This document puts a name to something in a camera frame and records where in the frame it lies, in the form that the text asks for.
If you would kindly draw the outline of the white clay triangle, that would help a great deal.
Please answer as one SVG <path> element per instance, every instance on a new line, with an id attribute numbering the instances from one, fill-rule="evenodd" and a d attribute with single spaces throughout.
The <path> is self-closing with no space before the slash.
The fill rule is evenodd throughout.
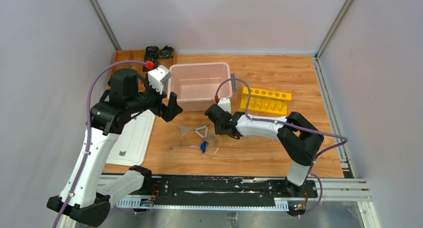
<path id="1" fill-rule="evenodd" d="M 200 136 L 202 139 L 205 139 L 208 136 L 209 126 L 203 125 L 195 128 L 195 133 Z"/>

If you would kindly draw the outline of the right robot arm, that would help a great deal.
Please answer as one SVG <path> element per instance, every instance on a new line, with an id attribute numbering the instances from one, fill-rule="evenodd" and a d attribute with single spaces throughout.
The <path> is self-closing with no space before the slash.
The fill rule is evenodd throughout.
<path id="1" fill-rule="evenodd" d="M 282 189 L 291 197 L 304 194 L 305 180 L 324 142 L 324 136 L 301 113 L 263 117 L 245 112 L 230 113 L 214 104 L 205 111 L 217 135 L 233 139 L 251 138 L 282 150 L 290 159 L 290 167 Z"/>

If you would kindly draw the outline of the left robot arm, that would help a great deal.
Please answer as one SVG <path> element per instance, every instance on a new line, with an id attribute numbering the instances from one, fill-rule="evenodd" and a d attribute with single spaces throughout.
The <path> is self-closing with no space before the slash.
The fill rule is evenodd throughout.
<path id="1" fill-rule="evenodd" d="M 125 125 L 136 115 L 150 111 L 169 122 L 182 112 L 177 95 L 165 93 L 170 78 L 171 72 L 164 66 L 146 75 L 129 68 L 113 73 L 109 89 L 97 104 L 87 107 L 87 129 L 80 155 L 67 185 L 59 195 L 49 198 L 49 209 L 96 228 L 130 193 L 146 195 L 154 190 L 151 170 L 139 165 L 130 167 L 104 188 L 98 188 L 98 182 Z"/>

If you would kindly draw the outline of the clear plastic funnel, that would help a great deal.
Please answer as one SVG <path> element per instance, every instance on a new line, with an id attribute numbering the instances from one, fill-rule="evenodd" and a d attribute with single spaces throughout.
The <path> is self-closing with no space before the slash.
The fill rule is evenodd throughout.
<path id="1" fill-rule="evenodd" d="M 179 132 L 180 137 L 185 136 L 190 131 L 195 132 L 195 127 L 188 127 L 188 126 L 184 126 L 184 125 L 178 125 L 178 132 Z"/>

